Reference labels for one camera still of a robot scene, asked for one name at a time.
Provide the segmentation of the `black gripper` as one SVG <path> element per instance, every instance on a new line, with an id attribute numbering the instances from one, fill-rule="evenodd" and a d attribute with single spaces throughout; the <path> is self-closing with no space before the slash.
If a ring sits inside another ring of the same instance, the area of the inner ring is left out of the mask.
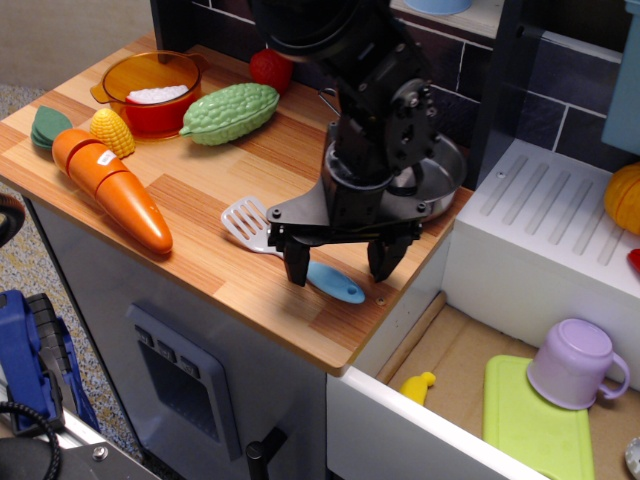
<path id="1" fill-rule="evenodd" d="M 284 250 L 288 280 L 304 287 L 310 248 L 370 242 L 370 273 L 375 282 L 382 282 L 420 237 L 426 214 L 422 161 L 396 171 L 358 177 L 335 146 L 327 144 L 316 185 L 299 197 L 269 208 L 268 243 Z"/>

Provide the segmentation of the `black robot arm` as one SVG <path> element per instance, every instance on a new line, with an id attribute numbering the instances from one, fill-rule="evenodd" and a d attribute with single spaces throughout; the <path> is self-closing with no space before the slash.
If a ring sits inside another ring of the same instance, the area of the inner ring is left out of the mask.
<path id="1" fill-rule="evenodd" d="M 334 80 L 340 107 L 319 180 L 270 208 L 268 242 L 294 284 L 305 284 L 312 248 L 360 242 L 383 281 L 427 213 L 421 164 L 437 141 L 427 59 L 386 1 L 253 1 L 250 10 L 270 48 Z"/>

